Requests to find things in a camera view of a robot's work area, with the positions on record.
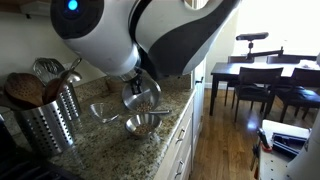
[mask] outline kitchen utensil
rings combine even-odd
[[[59,96],[63,100],[69,120],[77,119],[82,111],[73,85],[68,83],[66,86],[64,86],[64,90],[59,94]]]
[[[159,116],[154,114],[138,114],[127,120],[125,128],[136,137],[147,138],[160,125],[161,119]]]
[[[62,106],[62,99],[58,98],[41,107],[13,112],[24,136],[37,155],[54,156],[73,145],[68,115]]]
[[[33,74],[11,73],[5,82],[4,87],[10,96],[18,100],[29,102],[37,107],[43,105],[43,85]]]
[[[160,86],[151,78],[142,77],[141,93],[133,94],[130,84],[122,90],[122,100],[127,108],[138,113],[153,111],[160,102]]]
[[[89,107],[91,117],[102,123],[111,122],[119,116],[119,113],[108,103],[95,103]]]
[[[64,77],[55,78],[48,82],[44,93],[44,102],[49,103],[57,99],[57,96],[63,91],[64,86],[67,84],[67,79],[70,77],[71,73],[81,62],[81,58],[77,58],[71,65],[70,69],[67,70],[68,73]]]
[[[18,106],[9,99],[7,93],[4,92],[4,89],[2,87],[0,89],[0,106],[7,107],[14,111],[23,110],[22,107]]]
[[[50,80],[59,77],[65,70],[63,65],[53,58],[37,58],[33,64],[36,76],[46,85]]]
[[[148,114],[157,114],[157,115],[165,115],[165,114],[170,114],[172,111],[170,109],[168,110],[154,110],[148,112]]]
[[[69,71],[68,70],[65,70],[63,72],[60,73],[60,77],[64,77]],[[73,71],[69,78],[67,79],[67,82],[68,83],[73,83],[73,82],[78,82],[82,79],[82,76],[80,73],[78,73],[77,71]]]

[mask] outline white robot body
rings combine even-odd
[[[105,1],[103,15],[96,28],[83,37],[64,39],[64,42],[108,75],[128,73],[134,69],[139,57],[128,34],[128,17],[133,4],[134,1]]]
[[[149,73],[184,75],[203,60],[239,2],[210,0],[192,10],[183,0],[52,0],[51,20],[74,52],[106,74],[134,74],[143,57]]]
[[[320,111],[312,127],[309,139],[299,154],[288,163],[287,175],[292,180],[319,179],[320,164]]]
[[[186,4],[181,0],[153,0],[144,10],[137,24],[137,42],[148,52],[150,47],[164,34],[183,24],[207,16],[221,2],[222,0],[211,0],[201,10],[193,10],[186,8]]]

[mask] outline wooden chair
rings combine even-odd
[[[276,55],[267,56],[267,64],[299,64],[301,57],[299,56],[286,56],[283,55],[281,57],[278,57]],[[291,85],[282,85],[278,84],[275,87],[275,90],[277,91],[289,91],[291,89]],[[296,89],[304,89],[302,86],[296,86]],[[300,107],[296,107],[296,110],[294,112],[294,116],[296,117],[298,115]]]
[[[299,64],[300,59],[295,57],[278,57],[278,56],[267,56],[267,63],[268,64],[275,64],[275,63],[281,63],[281,64]]]
[[[267,106],[264,109],[263,118],[267,117],[267,114],[270,112],[273,100],[275,97],[274,87],[277,85],[283,68],[273,68],[273,69],[254,69],[254,68],[240,68],[239,73],[239,81],[240,85],[235,87],[235,93],[237,95],[237,104],[234,122],[237,121],[239,101],[255,101],[261,102],[263,108],[261,108],[261,112],[264,109],[264,104]],[[268,84],[270,85],[270,89],[267,87],[258,87],[248,85],[250,83],[257,84]]]
[[[295,68],[291,76],[291,89],[288,91],[276,91],[276,96],[283,103],[283,109],[280,117],[280,122],[283,122],[288,106],[305,107],[306,110],[302,116],[304,119],[309,108],[320,107],[320,96],[307,89],[296,89],[296,86],[304,87],[320,87],[320,71],[311,69]]]
[[[246,59],[246,56],[228,56],[228,63],[254,63],[254,59]],[[224,106],[227,104],[227,98],[228,98],[228,90],[229,87],[235,87],[239,85],[240,82],[238,79],[230,80],[227,82],[227,88],[226,88],[226,94],[224,96]],[[234,105],[234,97],[235,97],[235,92],[233,91],[233,97],[232,97],[232,108]]]

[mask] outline dining table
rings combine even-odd
[[[280,77],[279,84],[289,84],[290,77],[295,68],[304,69],[317,69],[320,70],[318,64],[314,61],[313,63],[305,64],[289,64],[289,63],[276,63],[268,64],[266,62],[254,62],[254,63],[227,63],[227,62],[217,62],[211,71],[212,75],[212,87],[211,87],[211,100],[210,100],[210,116],[213,115],[213,108],[215,103],[215,98],[217,97],[219,82],[237,80],[239,78],[240,67],[247,68],[279,68],[282,67],[283,71]]]

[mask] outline metal bowl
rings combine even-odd
[[[128,109],[138,113],[153,111],[160,102],[160,86],[154,80],[143,77],[141,91],[140,94],[133,94],[130,84],[126,84],[122,90],[123,103]]]
[[[90,116],[101,123],[111,122],[119,116],[118,112],[108,103],[95,103],[89,107]]]
[[[151,136],[160,125],[161,119],[159,116],[154,114],[138,114],[126,122],[125,128],[136,137],[147,138]]]

